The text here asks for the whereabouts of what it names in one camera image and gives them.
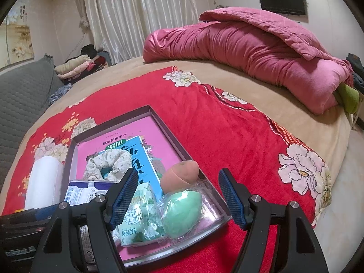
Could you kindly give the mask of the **white floral scrunchie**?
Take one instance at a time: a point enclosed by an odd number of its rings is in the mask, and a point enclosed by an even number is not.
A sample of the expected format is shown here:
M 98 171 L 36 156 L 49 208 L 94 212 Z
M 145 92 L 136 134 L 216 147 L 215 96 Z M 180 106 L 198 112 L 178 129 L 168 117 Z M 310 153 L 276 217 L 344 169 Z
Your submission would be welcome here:
M 126 150 L 105 150 L 87 161 L 82 180 L 119 183 L 132 167 L 131 160 L 131 154 Z

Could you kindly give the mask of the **blue white wipes packet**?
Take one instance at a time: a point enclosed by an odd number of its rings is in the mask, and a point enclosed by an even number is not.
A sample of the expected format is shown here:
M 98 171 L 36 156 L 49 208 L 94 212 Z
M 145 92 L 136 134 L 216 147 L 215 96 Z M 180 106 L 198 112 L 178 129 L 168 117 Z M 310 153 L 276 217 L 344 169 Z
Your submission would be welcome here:
M 89 203 L 98 195 L 105 195 L 113 185 L 109 181 L 70 181 L 64 200 L 71 206 Z

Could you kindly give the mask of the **green floral tissue pack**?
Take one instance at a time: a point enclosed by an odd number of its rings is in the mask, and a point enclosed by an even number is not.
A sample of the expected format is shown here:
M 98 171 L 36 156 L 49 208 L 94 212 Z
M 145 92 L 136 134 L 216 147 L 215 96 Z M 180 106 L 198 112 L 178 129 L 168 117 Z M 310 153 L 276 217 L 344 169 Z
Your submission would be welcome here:
M 140 247 L 166 237 L 157 200 L 149 183 L 139 184 L 123 222 L 112 232 L 115 244 Z

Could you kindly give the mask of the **green makeup sponge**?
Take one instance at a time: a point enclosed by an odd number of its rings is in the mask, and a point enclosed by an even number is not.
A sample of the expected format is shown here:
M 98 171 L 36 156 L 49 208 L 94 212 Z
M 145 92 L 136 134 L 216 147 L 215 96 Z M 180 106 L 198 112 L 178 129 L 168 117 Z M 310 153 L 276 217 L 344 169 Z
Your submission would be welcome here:
M 176 244 L 193 237 L 219 219 L 211 194 L 212 187 L 204 179 L 159 200 L 159 215 L 168 241 Z

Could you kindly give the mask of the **pink makeup sponge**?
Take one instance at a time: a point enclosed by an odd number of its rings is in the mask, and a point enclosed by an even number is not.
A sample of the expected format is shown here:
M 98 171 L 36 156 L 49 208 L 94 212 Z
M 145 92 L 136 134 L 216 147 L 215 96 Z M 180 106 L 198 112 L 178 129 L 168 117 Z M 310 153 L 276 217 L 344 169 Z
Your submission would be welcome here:
M 194 160 L 186 160 L 171 166 L 160 179 L 165 194 L 187 189 L 199 177 L 199 165 Z

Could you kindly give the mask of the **red floral blanket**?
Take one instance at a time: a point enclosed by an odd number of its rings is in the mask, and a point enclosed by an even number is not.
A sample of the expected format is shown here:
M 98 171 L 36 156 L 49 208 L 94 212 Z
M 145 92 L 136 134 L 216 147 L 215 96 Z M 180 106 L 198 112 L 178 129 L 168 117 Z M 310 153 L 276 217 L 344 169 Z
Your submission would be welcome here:
M 86 92 L 85 83 L 71 89 L 61 99 L 65 110 L 45 121 L 27 142 L 4 214 L 23 209 L 23 180 L 46 138 L 69 144 L 74 127 L 87 118 L 101 124 L 150 105 L 213 184 L 219 170 L 228 168 L 251 192 L 271 203 L 295 200 L 312 220 L 321 197 L 318 187 L 326 175 L 324 161 L 252 105 L 230 101 L 208 84 L 178 87 L 165 79 L 168 72 L 170 68 L 151 71 L 93 92 Z

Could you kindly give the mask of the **white paper towel roll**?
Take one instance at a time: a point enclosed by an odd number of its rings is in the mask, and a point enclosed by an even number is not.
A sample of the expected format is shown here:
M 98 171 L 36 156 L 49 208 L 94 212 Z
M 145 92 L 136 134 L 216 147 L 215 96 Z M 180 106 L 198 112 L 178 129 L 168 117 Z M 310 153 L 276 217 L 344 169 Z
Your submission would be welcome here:
M 24 209 L 44 208 L 61 202 L 63 164 L 52 156 L 36 160 L 31 169 Z

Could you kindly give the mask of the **blue patterned cloth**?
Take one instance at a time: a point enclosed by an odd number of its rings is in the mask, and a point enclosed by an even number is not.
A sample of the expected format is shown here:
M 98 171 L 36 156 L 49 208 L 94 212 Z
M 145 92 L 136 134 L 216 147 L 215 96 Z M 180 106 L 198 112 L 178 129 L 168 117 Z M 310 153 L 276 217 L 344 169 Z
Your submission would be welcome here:
M 50 97 L 49 97 L 49 99 L 48 99 L 49 105 L 53 105 L 53 103 L 55 103 L 60 98 L 62 98 L 63 96 L 65 96 L 66 93 L 68 93 L 69 90 L 71 90 L 71 88 L 72 88 L 72 84 L 69 83 L 69 84 L 67 84 L 65 86 L 62 86 L 58 90 L 56 90 L 56 92 L 53 93 L 53 94 L 51 94 Z

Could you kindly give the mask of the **stack of folded clothes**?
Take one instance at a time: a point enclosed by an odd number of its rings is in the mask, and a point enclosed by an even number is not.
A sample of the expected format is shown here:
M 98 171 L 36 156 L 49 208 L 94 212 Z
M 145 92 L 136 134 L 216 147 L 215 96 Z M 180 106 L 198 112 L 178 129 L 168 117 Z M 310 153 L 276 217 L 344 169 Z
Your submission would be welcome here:
M 54 67 L 63 84 L 75 84 L 93 73 L 111 67 L 109 53 L 97 51 L 93 44 L 83 46 L 78 57 L 68 59 L 64 64 Z

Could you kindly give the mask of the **grey quilted headboard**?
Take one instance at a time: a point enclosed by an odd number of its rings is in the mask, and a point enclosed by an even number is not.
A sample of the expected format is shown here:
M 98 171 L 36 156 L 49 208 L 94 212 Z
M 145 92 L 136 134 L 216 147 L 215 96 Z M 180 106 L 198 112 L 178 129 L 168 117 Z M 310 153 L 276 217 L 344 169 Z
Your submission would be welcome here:
M 62 86 L 53 57 L 47 54 L 1 75 L 1 185 L 23 137 L 50 107 L 50 96 Z

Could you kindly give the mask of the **green pillow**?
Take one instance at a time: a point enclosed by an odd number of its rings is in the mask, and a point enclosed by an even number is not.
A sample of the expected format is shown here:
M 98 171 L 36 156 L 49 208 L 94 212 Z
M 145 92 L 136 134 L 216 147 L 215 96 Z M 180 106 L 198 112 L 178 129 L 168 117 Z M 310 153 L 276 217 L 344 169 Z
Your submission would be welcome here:
M 347 113 L 354 114 L 357 112 L 360 103 L 360 94 L 355 88 L 341 83 L 335 90 L 334 96 Z

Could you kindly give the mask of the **pink quilt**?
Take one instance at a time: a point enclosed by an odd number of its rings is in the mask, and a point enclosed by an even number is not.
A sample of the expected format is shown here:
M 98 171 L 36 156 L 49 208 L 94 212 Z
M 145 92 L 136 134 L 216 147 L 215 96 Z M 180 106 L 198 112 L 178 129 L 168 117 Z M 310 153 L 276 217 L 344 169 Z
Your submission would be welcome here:
M 332 56 L 311 31 L 253 8 L 207 10 L 196 24 L 156 30 L 146 38 L 142 56 L 148 63 L 203 60 L 228 65 L 286 88 L 316 115 L 340 105 L 334 92 L 341 83 L 354 88 L 350 63 Z

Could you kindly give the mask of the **white curtain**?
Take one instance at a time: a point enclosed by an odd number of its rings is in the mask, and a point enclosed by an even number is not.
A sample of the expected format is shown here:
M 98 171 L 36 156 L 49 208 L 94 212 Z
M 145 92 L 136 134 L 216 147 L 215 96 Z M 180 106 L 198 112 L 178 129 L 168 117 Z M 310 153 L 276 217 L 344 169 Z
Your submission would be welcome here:
M 209 8 L 208 0 L 76 0 L 76 5 L 94 47 L 108 52 L 113 63 L 141 56 L 149 34 L 197 23 Z

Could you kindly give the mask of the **wall painting panels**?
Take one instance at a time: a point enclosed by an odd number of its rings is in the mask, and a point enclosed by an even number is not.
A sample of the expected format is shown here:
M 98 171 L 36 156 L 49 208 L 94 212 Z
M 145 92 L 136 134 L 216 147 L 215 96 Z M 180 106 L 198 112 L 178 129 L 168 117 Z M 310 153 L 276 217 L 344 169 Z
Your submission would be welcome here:
M 15 4 L 0 29 L 1 68 L 34 59 L 25 4 Z

